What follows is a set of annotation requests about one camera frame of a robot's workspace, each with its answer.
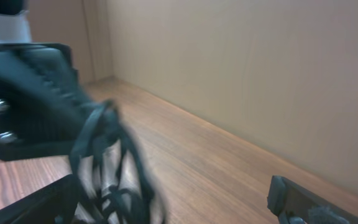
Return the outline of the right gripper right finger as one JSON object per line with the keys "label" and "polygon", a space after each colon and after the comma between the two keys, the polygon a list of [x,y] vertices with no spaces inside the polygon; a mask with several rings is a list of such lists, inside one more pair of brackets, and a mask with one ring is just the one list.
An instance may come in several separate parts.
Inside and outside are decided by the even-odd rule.
{"label": "right gripper right finger", "polygon": [[293,181],[274,175],[267,208],[280,224],[358,224],[358,217]]}

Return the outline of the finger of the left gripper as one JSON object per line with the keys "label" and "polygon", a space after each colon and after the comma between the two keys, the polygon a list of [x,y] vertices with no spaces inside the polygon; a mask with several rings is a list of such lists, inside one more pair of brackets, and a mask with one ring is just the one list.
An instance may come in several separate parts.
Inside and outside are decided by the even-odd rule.
{"label": "finger of the left gripper", "polygon": [[93,110],[72,78],[0,78],[0,160],[68,155]]}

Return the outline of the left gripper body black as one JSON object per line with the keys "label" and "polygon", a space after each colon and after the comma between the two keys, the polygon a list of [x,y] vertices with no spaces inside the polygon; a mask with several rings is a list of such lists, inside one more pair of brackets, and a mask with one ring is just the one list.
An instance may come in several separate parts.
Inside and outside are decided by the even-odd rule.
{"label": "left gripper body black", "polygon": [[72,78],[71,48],[56,43],[0,44],[0,78]]}

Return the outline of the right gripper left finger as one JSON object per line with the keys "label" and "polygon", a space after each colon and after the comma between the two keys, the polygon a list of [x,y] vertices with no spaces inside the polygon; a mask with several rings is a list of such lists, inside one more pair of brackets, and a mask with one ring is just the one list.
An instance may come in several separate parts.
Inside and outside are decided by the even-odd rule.
{"label": "right gripper left finger", "polygon": [[1,209],[0,224],[70,224],[78,202],[78,186],[69,174]]}

